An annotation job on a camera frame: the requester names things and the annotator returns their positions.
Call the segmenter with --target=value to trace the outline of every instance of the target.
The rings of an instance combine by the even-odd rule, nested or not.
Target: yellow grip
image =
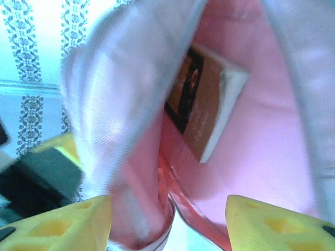
[[[98,196],[0,228],[16,228],[0,250],[105,251],[111,221],[110,196]]]
[[[335,250],[333,224],[246,197],[228,197],[226,220],[233,251]]]

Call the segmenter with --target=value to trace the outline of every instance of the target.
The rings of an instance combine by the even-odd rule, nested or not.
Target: black floral pattern
[[[41,83],[41,68],[38,57],[32,8],[25,0],[0,0],[2,14],[8,27],[19,79],[22,82]]]
[[[21,156],[40,144],[43,121],[43,98],[39,96],[23,96],[21,103],[18,148],[16,154]]]
[[[133,0],[116,0],[116,3],[119,5],[130,4]]]
[[[65,0],[62,4],[62,58],[86,40],[87,14],[90,0]]]
[[[83,192],[83,189],[81,187],[79,187],[77,192],[74,195],[75,197],[74,197],[73,202],[83,201],[82,192]]]
[[[69,116],[64,106],[62,106],[62,133],[71,132]]]

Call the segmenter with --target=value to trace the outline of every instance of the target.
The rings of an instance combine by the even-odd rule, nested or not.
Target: white wallpaper
[[[62,59],[130,0],[0,0],[0,87],[57,88]]]

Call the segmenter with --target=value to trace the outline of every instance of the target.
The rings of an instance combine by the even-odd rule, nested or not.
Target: white trim
[[[59,85],[24,83],[0,79],[0,95],[41,95],[61,98]]]

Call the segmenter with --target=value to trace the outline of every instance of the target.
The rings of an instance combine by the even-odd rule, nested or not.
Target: small booklet
[[[200,163],[210,158],[248,77],[207,48],[190,47],[165,111]]]

